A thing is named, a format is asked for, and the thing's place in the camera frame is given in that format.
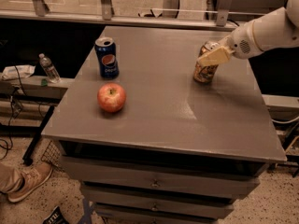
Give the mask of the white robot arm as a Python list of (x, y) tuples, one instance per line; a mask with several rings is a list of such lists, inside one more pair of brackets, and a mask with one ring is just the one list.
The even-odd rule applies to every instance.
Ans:
[(228, 63), (232, 56), (248, 59), (271, 49), (299, 46), (299, 0), (258, 19), (246, 22), (218, 42), (218, 46), (197, 58), (203, 67)]

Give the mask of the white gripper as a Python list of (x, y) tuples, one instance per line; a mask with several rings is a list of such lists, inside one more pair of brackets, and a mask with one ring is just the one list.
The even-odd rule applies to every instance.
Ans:
[(254, 37), (255, 20), (246, 22), (235, 28), (229, 35), (219, 41), (221, 45), (201, 55), (197, 63), (203, 67), (227, 63), (233, 55), (238, 59), (248, 59), (261, 55)]

